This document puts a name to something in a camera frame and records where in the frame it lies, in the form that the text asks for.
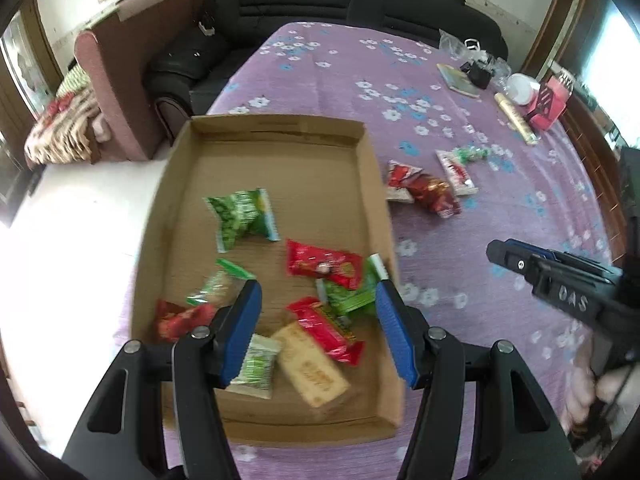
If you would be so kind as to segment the person right hand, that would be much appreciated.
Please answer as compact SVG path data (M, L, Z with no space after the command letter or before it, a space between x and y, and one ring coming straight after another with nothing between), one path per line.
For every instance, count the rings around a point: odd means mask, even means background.
M610 428L612 438L617 440L639 407L639 364L610 370L600 378L595 378L590 368L592 350L592 336L588 336L574 357L561 426L567 434L576 429L587 420L590 406L599 400L613 405Z

